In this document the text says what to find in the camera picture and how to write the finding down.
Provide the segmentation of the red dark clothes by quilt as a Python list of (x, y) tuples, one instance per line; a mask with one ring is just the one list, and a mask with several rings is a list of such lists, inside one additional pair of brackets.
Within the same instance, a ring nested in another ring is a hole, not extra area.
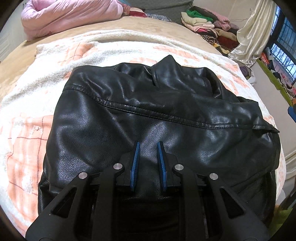
[(156, 20), (161, 20), (165, 22), (172, 22), (170, 18), (163, 15), (153, 14), (153, 13), (145, 13), (143, 9), (131, 10), (131, 6), (127, 1), (117, 1), (123, 7), (123, 16), (138, 16), (142, 18), (152, 18)]

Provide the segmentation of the cream satin curtain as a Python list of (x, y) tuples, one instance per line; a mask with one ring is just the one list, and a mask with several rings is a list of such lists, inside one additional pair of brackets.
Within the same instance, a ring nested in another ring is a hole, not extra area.
[(237, 32), (239, 45), (229, 53), (230, 59), (249, 67), (254, 65), (270, 37), (276, 8), (274, 1), (257, 1), (244, 27)]

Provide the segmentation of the white wardrobe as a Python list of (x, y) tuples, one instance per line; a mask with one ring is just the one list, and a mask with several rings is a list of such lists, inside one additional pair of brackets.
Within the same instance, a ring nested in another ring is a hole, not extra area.
[(26, 39), (21, 23), (23, 8), (18, 6), (1, 30), (0, 55), (1, 62)]

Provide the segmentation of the window with grille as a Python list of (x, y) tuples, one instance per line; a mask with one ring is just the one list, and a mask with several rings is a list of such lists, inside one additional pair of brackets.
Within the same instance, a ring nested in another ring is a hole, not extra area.
[(295, 28), (279, 6), (276, 7), (268, 46), (292, 86), (295, 86)]

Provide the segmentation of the white orange patterned blanket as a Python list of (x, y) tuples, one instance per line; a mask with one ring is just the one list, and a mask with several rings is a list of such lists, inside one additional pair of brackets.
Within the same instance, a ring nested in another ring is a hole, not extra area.
[(188, 67), (207, 67), (236, 94), (258, 102), (256, 90), (239, 67), (192, 32), (79, 29), (25, 42), (1, 63), (1, 207), (21, 235), (37, 218), (38, 183), (54, 109), (73, 68), (121, 62), (151, 66), (165, 56)]

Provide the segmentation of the tan bed cover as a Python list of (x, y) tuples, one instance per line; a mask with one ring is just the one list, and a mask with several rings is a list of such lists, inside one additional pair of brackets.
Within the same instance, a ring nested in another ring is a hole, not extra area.
[(73, 37), (90, 31), (115, 29), (156, 34), (175, 39), (209, 53), (220, 54), (201, 36), (177, 23), (170, 23), (152, 18), (125, 16), (115, 21), (76, 27), (55, 35), (42, 37), (31, 42), (22, 42), (4, 59), (4, 61), (1, 62), (1, 98), (7, 95), (14, 88), (15, 82), (34, 62), (37, 45), (50, 43), (67, 37)]

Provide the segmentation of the pink quilt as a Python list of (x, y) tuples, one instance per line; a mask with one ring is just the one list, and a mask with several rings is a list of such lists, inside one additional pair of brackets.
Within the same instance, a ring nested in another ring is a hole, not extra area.
[(128, 16), (126, 1), (28, 1), (21, 13), (27, 41)]

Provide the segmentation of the black leather jacket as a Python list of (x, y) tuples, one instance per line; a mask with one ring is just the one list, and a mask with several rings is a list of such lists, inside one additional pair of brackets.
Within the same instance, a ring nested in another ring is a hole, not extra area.
[(227, 90), (208, 68), (166, 56), (153, 66), (75, 68), (55, 108), (38, 186), (38, 211), (80, 172), (95, 174), (140, 142), (134, 196), (124, 202), (150, 221), (177, 206), (161, 193), (157, 144), (193, 171), (216, 173), (265, 224), (273, 216), (278, 130), (256, 101)]

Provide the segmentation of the grey headboard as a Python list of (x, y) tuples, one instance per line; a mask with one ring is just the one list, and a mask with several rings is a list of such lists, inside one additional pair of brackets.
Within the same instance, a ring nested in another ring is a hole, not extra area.
[(185, 12), (193, 3), (186, 0), (127, 0), (127, 2), (131, 7), (141, 9), (146, 14), (166, 16), (177, 24), (181, 24), (181, 12)]

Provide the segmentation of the pile of folded clothes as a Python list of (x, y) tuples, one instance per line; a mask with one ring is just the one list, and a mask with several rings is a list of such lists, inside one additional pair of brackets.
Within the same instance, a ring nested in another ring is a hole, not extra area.
[(237, 40), (239, 27), (229, 18), (212, 10), (191, 6), (181, 13), (181, 22), (223, 56), (227, 57), (239, 45)]

